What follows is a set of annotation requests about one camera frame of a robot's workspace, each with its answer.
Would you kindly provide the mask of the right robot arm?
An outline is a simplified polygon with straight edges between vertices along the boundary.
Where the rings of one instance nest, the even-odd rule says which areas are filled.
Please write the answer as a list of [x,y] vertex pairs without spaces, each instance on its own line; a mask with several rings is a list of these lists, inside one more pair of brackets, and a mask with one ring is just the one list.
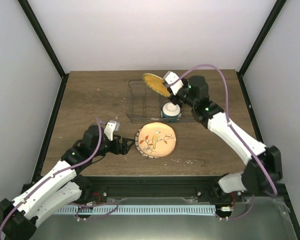
[[191,107],[193,118],[220,137],[245,164],[244,171],[228,173],[218,180],[218,185],[212,188],[213,198],[222,202],[231,192],[238,191],[276,196],[275,183],[283,176],[280,150],[275,146],[267,147],[227,119],[226,112],[210,100],[209,86],[203,76],[179,79],[176,73],[169,71],[163,81],[169,99],[174,104]]

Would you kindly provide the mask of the white bowl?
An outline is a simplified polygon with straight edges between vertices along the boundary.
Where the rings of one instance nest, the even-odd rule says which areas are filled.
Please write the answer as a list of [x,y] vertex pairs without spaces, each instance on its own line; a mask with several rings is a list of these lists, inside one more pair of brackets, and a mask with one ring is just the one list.
[[181,108],[178,104],[167,102],[162,106],[160,115],[162,118],[180,118],[182,116]]

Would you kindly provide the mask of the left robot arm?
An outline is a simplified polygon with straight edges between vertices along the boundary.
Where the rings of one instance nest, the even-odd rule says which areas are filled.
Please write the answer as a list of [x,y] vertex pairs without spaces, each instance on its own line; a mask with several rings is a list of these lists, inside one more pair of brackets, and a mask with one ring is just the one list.
[[0,202],[0,238],[29,240],[37,228],[60,208],[87,202],[92,184],[81,172],[106,154],[126,155],[134,145],[133,138],[117,135],[118,122],[105,127],[91,125],[69,148],[56,165],[38,182],[13,200]]

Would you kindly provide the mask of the yellow woven bamboo plate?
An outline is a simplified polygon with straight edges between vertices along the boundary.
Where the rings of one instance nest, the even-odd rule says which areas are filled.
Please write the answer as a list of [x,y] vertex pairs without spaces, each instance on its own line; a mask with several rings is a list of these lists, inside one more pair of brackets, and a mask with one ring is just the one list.
[[145,82],[145,84],[155,91],[157,94],[168,98],[171,94],[165,87],[165,81],[160,76],[157,76],[152,73],[144,73],[142,75],[142,79]]

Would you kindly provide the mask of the wire dish rack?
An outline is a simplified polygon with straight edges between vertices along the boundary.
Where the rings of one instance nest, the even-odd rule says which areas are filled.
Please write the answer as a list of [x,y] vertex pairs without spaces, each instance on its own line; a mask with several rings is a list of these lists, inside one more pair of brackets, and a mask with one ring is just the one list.
[[126,98],[126,115],[133,123],[192,123],[195,122],[191,108],[183,105],[180,115],[176,117],[162,117],[163,106],[169,99],[150,89],[143,80],[132,79],[128,81]]

